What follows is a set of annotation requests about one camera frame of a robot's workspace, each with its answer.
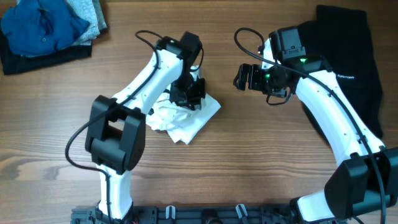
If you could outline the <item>white t-shirt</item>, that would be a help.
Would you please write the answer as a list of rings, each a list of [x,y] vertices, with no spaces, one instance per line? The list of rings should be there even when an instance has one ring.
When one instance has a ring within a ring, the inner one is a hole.
[[[154,103],[146,124],[154,131],[166,131],[173,142],[189,144],[221,105],[209,94],[201,99],[201,109],[190,110],[170,102],[169,85]]]

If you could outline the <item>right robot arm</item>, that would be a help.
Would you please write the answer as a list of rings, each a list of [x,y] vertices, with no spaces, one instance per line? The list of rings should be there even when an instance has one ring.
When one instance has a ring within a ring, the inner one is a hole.
[[[397,203],[397,150],[386,149],[363,123],[341,90],[331,65],[310,54],[296,27],[262,38],[255,58],[242,64],[234,78],[239,90],[257,90],[283,103],[296,95],[334,153],[337,169],[324,188],[294,198],[282,214],[288,223],[357,220]]]

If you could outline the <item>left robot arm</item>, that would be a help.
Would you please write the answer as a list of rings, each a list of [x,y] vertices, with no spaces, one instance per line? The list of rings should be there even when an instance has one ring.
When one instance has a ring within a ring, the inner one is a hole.
[[[189,112],[204,108],[205,81],[192,75],[202,49],[190,32],[180,40],[162,37],[152,46],[151,61],[123,91],[93,102],[85,149],[100,172],[102,193],[93,223],[132,222],[130,172],[144,152],[146,117],[161,94],[168,90],[171,104]]]

